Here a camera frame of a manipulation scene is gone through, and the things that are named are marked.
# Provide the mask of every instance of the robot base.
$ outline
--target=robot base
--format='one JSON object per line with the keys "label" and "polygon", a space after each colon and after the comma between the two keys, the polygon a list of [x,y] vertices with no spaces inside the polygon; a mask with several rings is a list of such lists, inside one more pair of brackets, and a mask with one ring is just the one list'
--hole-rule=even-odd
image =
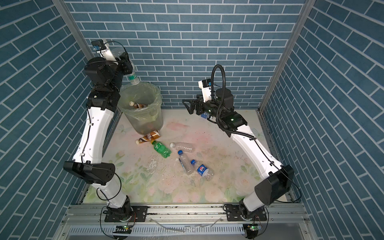
{"label": "robot base", "polygon": [[236,222],[236,221],[250,221],[254,216],[258,216],[256,219],[258,221],[266,221],[266,215],[264,207],[259,207],[253,212],[244,211],[245,206],[240,201],[240,205],[225,204],[224,209],[227,212],[227,221]]}
{"label": "robot base", "polygon": [[147,217],[147,206],[131,206],[129,197],[120,208],[107,207],[103,213],[106,215],[105,222],[144,222]]}

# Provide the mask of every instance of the water bottle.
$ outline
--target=water bottle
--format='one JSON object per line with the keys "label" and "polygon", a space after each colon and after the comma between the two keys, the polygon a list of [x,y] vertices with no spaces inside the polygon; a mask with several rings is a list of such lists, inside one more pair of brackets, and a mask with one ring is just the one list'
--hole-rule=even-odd
{"label": "water bottle", "polygon": [[164,144],[155,140],[152,140],[151,143],[156,152],[160,153],[163,158],[169,157],[171,151],[166,146],[164,146]]}
{"label": "water bottle", "polygon": [[195,150],[192,144],[185,142],[171,142],[170,147],[183,152],[193,152]]}
{"label": "water bottle", "polygon": [[128,77],[129,81],[131,82],[132,85],[136,85],[140,82],[140,79],[137,77],[136,72],[135,72],[135,65],[131,61],[132,64],[132,73],[127,74],[126,76]]}
{"label": "water bottle", "polygon": [[193,167],[192,167],[191,162],[188,159],[188,156],[186,154],[184,154],[183,151],[181,151],[181,150],[178,151],[177,153],[179,154],[179,161],[181,163],[181,166],[184,168],[185,173],[187,175],[192,174],[193,173]]}
{"label": "water bottle", "polygon": [[206,166],[204,166],[204,164],[202,162],[199,162],[199,161],[196,161],[196,160],[192,160],[191,164],[193,165],[195,170],[197,170],[197,172],[203,178],[205,178],[207,181],[211,180],[212,177],[214,176],[213,171],[211,169],[207,168]]}

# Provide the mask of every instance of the metal profile bar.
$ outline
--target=metal profile bar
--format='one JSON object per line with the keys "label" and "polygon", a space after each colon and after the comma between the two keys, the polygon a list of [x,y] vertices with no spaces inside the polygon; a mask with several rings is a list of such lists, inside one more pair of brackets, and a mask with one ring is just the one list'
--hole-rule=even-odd
{"label": "metal profile bar", "polygon": [[293,28],[292,34],[288,40],[288,43],[286,47],[284,48],[284,52],[281,55],[279,64],[276,67],[275,72],[273,73],[273,76],[271,78],[271,82],[269,83],[269,86],[267,87],[267,90],[265,91],[264,97],[262,99],[262,102],[260,103],[259,111],[263,112],[265,109],[265,106],[272,94],[273,89],[276,86],[277,81],[279,80],[279,77],[281,75],[281,72],[283,71],[283,68],[285,64],[287,63],[288,57],[291,54],[291,51],[293,47],[295,46],[296,40],[299,38],[299,34],[301,30],[303,29],[304,23],[307,20],[307,17],[309,13],[312,10],[312,7],[314,5],[316,0],[306,0],[299,18],[297,19],[297,22],[295,24],[295,27]]}
{"label": "metal profile bar", "polygon": [[[222,203],[205,204],[132,204],[148,206],[145,222],[136,223],[148,225],[154,219],[161,224],[211,224],[221,218],[218,223],[228,223],[226,213],[222,209]],[[71,205],[64,217],[62,225],[93,225],[99,220],[101,204]],[[270,222],[275,223],[308,223],[309,218],[302,203],[282,204],[273,203],[267,206],[270,214]],[[248,223],[239,219],[233,223]]]}
{"label": "metal profile bar", "polygon": [[72,36],[76,40],[77,44],[80,46],[81,50],[83,51],[85,57],[90,60],[93,58],[93,53],[91,49],[89,48],[87,42],[85,41],[84,36],[82,35],[79,27],[77,26],[72,14],[70,13],[67,5],[65,4],[64,0],[52,0],[53,4],[59,11],[61,17],[63,18],[65,24],[69,28],[69,30],[72,33]]}

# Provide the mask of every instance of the trash bag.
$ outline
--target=trash bag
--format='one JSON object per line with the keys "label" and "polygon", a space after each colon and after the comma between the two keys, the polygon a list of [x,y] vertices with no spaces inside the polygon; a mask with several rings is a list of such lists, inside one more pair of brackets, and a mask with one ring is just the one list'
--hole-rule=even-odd
{"label": "trash bag", "polygon": [[[148,106],[136,109],[129,105],[130,101]],[[127,116],[136,132],[140,134],[147,134],[162,128],[161,104],[160,89],[151,83],[140,82],[136,85],[124,85],[120,89],[118,107]]]}

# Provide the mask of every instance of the metal frame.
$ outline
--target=metal frame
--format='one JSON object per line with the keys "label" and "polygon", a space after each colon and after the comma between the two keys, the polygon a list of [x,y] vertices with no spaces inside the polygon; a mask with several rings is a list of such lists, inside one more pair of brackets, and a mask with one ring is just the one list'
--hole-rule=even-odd
{"label": "metal frame", "polygon": [[279,64],[277,65],[275,72],[273,73],[273,76],[271,78],[271,82],[269,83],[269,86],[267,87],[267,90],[265,91],[264,97],[262,99],[262,102],[260,103],[259,111],[263,112],[265,109],[265,106],[271,97],[271,94],[273,92],[273,89],[276,86],[277,81],[279,80],[279,77],[281,75],[281,72],[283,71],[283,68],[285,64],[287,63],[288,57],[292,52],[293,47],[295,46],[295,43],[297,39],[299,38],[299,34],[301,30],[303,29],[304,23],[307,20],[307,17],[309,13],[312,10],[312,7],[316,0],[306,0],[304,3],[303,8],[301,9],[300,15],[297,19],[297,22],[292,30],[291,36],[288,40],[287,45],[284,48],[283,54],[281,55]]}
{"label": "metal frame", "polygon": [[[169,204],[145,204],[145,203],[132,203],[135,206],[148,206],[148,212],[145,222],[137,222],[136,228],[144,229],[142,232],[134,231],[133,235],[128,236],[164,236],[171,235],[172,232],[154,231],[158,229],[161,224],[165,227],[178,226],[180,229],[191,229],[184,233],[178,232],[177,234],[199,234],[196,228],[204,227],[206,232],[204,234],[212,233],[213,227],[222,227],[221,231],[214,232],[215,234],[233,234],[232,230],[228,228],[238,228],[239,224],[250,223],[250,221],[237,221],[228,222],[226,213],[222,206],[223,203],[201,203],[201,204],[183,204],[183,203],[169,203]],[[100,212],[104,204],[81,204],[70,205],[62,224],[59,226],[58,231],[54,236],[54,240],[65,240],[71,235],[103,235],[100,231]],[[305,211],[302,203],[297,204],[281,204],[273,203],[266,207],[269,212],[269,224],[273,223],[299,223],[300,229],[303,233],[305,240],[316,240],[311,234],[311,224],[309,217]],[[124,223],[107,223],[103,221],[102,226],[107,233],[112,232],[117,225]]]}
{"label": "metal frame", "polygon": [[87,42],[85,41],[84,36],[82,35],[78,25],[76,24],[72,14],[70,13],[67,5],[65,4],[64,0],[52,0],[53,4],[59,11],[61,17],[63,18],[65,24],[71,31],[73,37],[75,38],[76,42],[78,43],[79,47],[83,51],[85,57],[90,60],[93,58],[93,53],[91,49],[89,48]]}

